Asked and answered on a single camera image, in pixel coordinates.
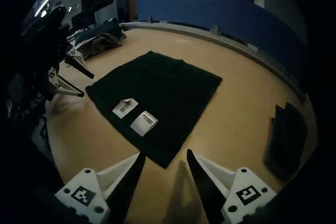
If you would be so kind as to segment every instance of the white label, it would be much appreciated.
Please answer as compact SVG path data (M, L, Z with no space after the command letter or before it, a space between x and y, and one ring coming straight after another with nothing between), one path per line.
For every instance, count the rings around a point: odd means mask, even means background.
M143 137L157 123L158 120L154 116L152 116L147 111L144 111L134 120L134 122L131 124L131 128Z
M83 54L81 54L79 51L76 50L76 48L73 46L70 51L66 52L69 56L79 56L83 57Z
M125 115L131 112L137 105L138 105L137 101L132 98L122 100L113 109L112 112L115 113L120 119L122 119Z

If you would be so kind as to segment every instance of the folded dark cloth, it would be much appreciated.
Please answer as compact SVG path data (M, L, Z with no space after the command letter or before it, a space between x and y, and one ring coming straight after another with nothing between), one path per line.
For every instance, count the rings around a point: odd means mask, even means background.
M98 36L84 42L77 48L77 50L83 54L83 58L87 58L104 50L123 45L122 39L124 38L126 38L126 35L119 38L112 36L109 33L101 33Z
M86 91L101 114L130 143L167 168L221 80L183 60L150 51L117 67ZM129 98L139 104L120 119L112 110ZM158 123L141 137L130 125L144 111Z

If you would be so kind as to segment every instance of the white wall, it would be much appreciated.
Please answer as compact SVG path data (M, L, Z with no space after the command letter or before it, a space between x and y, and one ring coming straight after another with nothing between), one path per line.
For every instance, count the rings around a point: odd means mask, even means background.
M277 16L308 44L305 17L294 0L254 0L254 3Z

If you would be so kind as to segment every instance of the dark cloth pile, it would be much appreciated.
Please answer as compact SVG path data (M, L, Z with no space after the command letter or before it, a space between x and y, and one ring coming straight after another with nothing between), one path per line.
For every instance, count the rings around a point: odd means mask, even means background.
M126 35L114 18L94 29L81 32L76 36L76 49L83 54L83 58L93 56L104 50L119 47Z
M83 54L83 58L87 58L104 50L122 46L123 39L125 38L126 35L124 34L122 37L115 37L109 33L101 33L96 37L86 40L77 50Z

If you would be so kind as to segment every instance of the barcode label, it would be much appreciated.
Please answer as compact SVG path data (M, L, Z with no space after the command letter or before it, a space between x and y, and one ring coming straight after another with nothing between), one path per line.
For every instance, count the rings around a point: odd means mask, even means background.
M120 119L127 115L131 110L133 110L138 103L130 98L122 100L119 104L113 109L113 113L116 114Z

